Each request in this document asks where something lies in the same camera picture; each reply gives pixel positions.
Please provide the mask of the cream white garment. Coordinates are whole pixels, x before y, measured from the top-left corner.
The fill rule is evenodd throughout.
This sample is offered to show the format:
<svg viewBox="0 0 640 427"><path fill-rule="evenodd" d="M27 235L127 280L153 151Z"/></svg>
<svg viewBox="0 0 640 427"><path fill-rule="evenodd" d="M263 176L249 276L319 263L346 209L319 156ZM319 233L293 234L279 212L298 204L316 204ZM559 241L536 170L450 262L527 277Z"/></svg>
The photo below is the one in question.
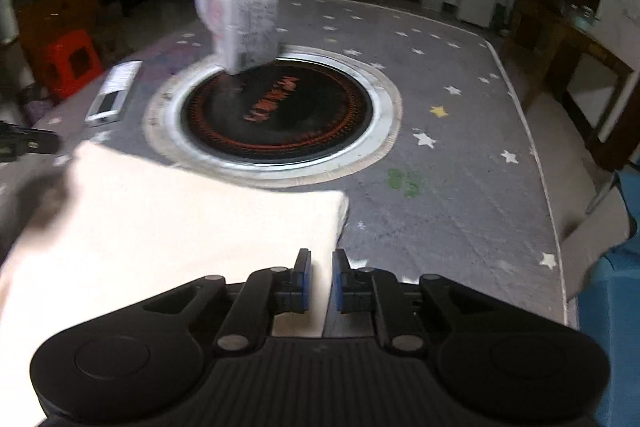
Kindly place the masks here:
<svg viewBox="0 0 640 427"><path fill-rule="evenodd" d="M61 180L18 198L36 212L1 268L1 421L44 415L29 363L54 334L184 283L230 283L312 256L310 308L278 317L279 336L317 337L331 257L348 213L340 191L240 187L85 142Z"/></svg>

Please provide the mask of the red plastic stool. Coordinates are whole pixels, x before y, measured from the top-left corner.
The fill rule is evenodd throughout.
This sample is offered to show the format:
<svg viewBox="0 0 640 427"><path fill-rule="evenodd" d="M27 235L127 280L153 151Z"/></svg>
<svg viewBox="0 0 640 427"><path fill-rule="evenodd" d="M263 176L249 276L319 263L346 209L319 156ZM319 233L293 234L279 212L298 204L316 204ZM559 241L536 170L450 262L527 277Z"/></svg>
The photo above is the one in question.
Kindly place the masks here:
<svg viewBox="0 0 640 427"><path fill-rule="evenodd" d="M43 50L43 84L55 102L70 98L104 72L87 31L77 29Z"/></svg>

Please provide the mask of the white remote control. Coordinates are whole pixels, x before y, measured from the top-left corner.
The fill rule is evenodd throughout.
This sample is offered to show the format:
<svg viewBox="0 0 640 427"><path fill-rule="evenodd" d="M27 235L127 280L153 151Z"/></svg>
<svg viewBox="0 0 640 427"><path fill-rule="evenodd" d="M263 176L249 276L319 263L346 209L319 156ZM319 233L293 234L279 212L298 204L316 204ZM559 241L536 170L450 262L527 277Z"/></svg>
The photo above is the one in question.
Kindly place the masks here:
<svg viewBox="0 0 640 427"><path fill-rule="evenodd" d="M85 124L88 127L99 127L119 121L142 64L143 62L139 60L128 61L110 69L88 109L85 118Z"/></svg>

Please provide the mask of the grey star tablecloth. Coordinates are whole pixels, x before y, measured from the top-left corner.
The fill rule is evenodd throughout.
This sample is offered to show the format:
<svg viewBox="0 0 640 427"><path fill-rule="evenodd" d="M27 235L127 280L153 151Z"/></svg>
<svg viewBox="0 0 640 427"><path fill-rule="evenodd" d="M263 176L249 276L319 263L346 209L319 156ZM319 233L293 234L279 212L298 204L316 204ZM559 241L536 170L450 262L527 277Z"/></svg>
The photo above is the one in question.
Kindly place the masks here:
<svg viewBox="0 0 640 427"><path fill-rule="evenodd" d="M404 277L434 271L566 322L549 191L495 48L440 20L348 0L282 0L293 53L358 65L399 90L397 138L377 161L322 160L320 188L349 199L341 242Z"/></svg>

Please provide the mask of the round black induction cooker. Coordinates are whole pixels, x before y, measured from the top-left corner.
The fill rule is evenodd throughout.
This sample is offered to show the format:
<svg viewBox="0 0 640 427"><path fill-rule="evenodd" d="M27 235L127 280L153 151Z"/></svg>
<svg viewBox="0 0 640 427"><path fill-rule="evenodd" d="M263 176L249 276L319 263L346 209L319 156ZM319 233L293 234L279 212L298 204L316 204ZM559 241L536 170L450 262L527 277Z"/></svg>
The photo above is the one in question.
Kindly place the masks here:
<svg viewBox="0 0 640 427"><path fill-rule="evenodd" d="M142 124L156 153L211 178L285 188L350 176L384 158L402 119L397 87L343 54L285 46L230 75L209 55L154 93Z"/></svg>

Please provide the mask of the blue upholstered chair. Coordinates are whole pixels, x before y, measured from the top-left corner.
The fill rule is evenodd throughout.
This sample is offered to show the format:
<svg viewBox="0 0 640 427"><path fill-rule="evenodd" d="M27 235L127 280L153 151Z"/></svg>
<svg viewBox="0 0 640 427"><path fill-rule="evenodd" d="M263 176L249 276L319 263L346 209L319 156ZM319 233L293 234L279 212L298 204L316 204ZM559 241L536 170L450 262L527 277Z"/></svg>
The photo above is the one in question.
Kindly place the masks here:
<svg viewBox="0 0 640 427"><path fill-rule="evenodd" d="M567 300L579 330L608 355L601 426L639 424L639 173L614 174L588 217L561 244Z"/></svg>

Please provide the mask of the white tissue pack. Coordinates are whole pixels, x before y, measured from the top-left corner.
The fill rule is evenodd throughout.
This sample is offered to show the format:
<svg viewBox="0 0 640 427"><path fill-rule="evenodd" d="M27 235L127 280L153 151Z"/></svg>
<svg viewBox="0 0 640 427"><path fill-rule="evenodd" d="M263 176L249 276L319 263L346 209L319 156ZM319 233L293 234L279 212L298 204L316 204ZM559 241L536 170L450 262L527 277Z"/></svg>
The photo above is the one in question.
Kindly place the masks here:
<svg viewBox="0 0 640 427"><path fill-rule="evenodd" d="M238 75L278 57L279 0L194 0L194 5L228 74Z"/></svg>

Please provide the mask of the dark wooden side table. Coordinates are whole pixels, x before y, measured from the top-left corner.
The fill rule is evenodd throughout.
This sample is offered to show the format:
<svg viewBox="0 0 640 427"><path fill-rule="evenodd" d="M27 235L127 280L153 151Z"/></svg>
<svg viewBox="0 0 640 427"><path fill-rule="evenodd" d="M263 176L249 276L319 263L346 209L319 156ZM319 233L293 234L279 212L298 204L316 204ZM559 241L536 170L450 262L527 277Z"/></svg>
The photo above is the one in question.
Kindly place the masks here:
<svg viewBox="0 0 640 427"><path fill-rule="evenodd" d="M596 165L623 168L639 147L639 73L568 18L519 3L500 51L528 62L521 108L551 95L565 110Z"/></svg>

